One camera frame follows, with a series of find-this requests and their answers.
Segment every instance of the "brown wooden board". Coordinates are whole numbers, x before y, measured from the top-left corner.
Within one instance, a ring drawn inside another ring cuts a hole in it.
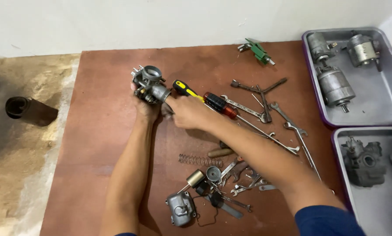
[[[321,178],[343,199],[330,143],[331,130],[320,120],[301,41],[263,43],[262,46],[276,62],[275,66],[261,64],[251,51],[239,53],[237,45],[83,52],[40,235],[98,234],[107,183],[135,120],[135,108],[127,94],[132,78],[130,72],[139,65],[159,67],[167,85],[180,79],[199,95],[208,91],[226,94],[229,99],[258,112],[262,107],[251,93],[231,87],[232,79],[247,85],[259,84],[265,89],[287,77],[285,84],[266,95],[267,100],[278,102],[280,108],[308,132],[304,141]],[[244,111],[240,113],[263,131],[276,132],[280,142],[291,147],[299,145],[294,132],[283,127],[284,119],[276,111],[271,111],[272,124],[263,124]],[[258,188],[235,197],[251,204],[252,213],[230,204],[244,214],[240,220],[219,210],[213,225],[199,227],[192,222],[186,228],[173,226],[165,199],[182,189],[187,184],[185,179],[200,168],[179,163],[178,155],[206,157],[209,150],[218,147],[218,140],[201,131],[176,128],[166,119],[158,122],[155,129],[149,182],[140,210],[144,226],[162,235],[298,234],[282,194],[278,190],[259,191]],[[302,149],[299,153],[299,158],[308,165]],[[224,165],[234,157],[224,158]],[[243,174],[240,181],[246,184],[248,178]],[[232,188],[229,180],[223,189],[229,193]],[[196,196],[193,189],[189,192]],[[197,198],[195,204],[200,224],[213,222],[216,211],[210,203]]]

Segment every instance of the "metal tray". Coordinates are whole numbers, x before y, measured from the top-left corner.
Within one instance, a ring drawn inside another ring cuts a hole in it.
[[[366,146],[368,142],[380,142],[382,147],[381,162],[387,166],[385,182],[370,188],[358,187],[349,182],[343,162],[348,136],[359,139]],[[342,173],[346,202],[350,204],[356,220],[368,236],[392,236],[392,164],[388,156],[392,153],[392,126],[340,128],[331,137],[336,155],[336,163]]]
[[[360,68],[353,67],[347,51],[341,50],[351,38],[351,30],[380,41],[382,72],[378,72],[373,63]],[[356,93],[356,97],[348,105],[349,113],[344,113],[342,108],[329,108],[324,104],[315,71],[318,65],[313,63],[307,42],[307,36],[314,32],[322,32],[328,43],[338,44],[333,49],[336,56],[328,59],[327,64],[339,67]],[[311,30],[303,34],[302,41],[321,118],[325,123],[334,127],[392,126],[392,47],[380,29],[367,27]]]

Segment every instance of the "coil spring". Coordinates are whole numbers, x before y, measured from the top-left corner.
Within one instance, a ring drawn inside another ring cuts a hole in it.
[[[201,165],[201,166],[211,166],[214,165],[218,168],[221,168],[224,163],[221,158],[203,158],[203,157],[196,157],[196,156],[189,156],[180,154],[178,155],[178,161],[180,163],[189,164],[189,165]]]

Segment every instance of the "hand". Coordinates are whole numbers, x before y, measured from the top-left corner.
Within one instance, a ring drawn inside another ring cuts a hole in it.
[[[130,99],[136,107],[136,117],[139,119],[146,119],[153,123],[158,118],[160,104],[147,104],[145,101],[139,99],[133,92],[136,90],[136,84],[130,83]]]
[[[198,98],[181,96],[174,99],[168,96],[165,102],[174,111],[175,125],[185,129],[200,129],[206,131],[209,121],[222,117],[219,113],[209,109]]]

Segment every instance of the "gold metal cylinder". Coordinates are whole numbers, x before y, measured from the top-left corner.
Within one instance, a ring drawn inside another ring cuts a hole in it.
[[[192,188],[194,188],[200,181],[205,178],[205,175],[200,169],[197,169],[193,174],[191,174],[186,180]]]

